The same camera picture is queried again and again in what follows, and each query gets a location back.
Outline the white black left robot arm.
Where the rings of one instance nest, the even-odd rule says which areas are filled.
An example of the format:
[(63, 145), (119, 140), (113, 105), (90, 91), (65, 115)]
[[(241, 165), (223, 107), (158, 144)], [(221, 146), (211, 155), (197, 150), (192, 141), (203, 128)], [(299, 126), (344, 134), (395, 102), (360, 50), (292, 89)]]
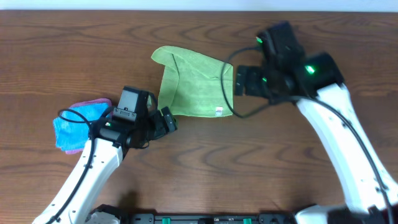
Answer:
[(168, 107), (134, 121), (127, 111), (107, 108), (94, 121), (81, 117), (88, 128), (85, 148), (68, 179), (34, 223), (85, 223), (110, 175), (120, 166), (130, 149), (146, 149), (151, 141), (177, 130)]

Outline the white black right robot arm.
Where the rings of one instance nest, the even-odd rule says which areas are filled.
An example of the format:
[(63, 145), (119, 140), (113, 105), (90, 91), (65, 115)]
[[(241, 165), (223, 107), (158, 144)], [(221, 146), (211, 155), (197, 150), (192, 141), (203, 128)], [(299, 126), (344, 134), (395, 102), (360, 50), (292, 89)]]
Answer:
[(260, 96), (272, 105), (293, 103), (315, 130), (337, 173), (344, 205), (311, 205), (295, 213), (295, 223), (397, 223), (397, 182), (374, 151), (328, 53), (272, 56), (261, 67), (240, 65), (236, 93)]

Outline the green microfiber cloth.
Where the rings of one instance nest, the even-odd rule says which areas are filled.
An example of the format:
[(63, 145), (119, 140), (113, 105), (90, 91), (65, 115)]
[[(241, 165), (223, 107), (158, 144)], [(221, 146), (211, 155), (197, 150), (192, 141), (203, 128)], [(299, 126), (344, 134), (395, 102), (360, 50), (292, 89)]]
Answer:
[(174, 46), (162, 46), (151, 59), (164, 66), (158, 107), (173, 115), (217, 118), (233, 113), (233, 66)]

